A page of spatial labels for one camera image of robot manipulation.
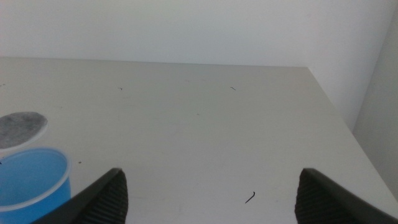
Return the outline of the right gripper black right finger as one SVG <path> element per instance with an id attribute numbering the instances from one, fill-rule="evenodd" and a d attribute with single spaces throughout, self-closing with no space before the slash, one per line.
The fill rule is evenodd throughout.
<path id="1" fill-rule="evenodd" d="M 300 173 L 294 212 L 298 224 L 397 224 L 397 218 L 313 168 Z"/>

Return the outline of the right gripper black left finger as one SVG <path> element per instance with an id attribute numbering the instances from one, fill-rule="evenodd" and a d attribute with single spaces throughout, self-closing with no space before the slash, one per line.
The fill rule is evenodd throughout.
<path id="1" fill-rule="evenodd" d="M 129 206 L 127 180 L 120 168 L 112 168 L 69 201 L 34 224 L 124 224 Z"/>

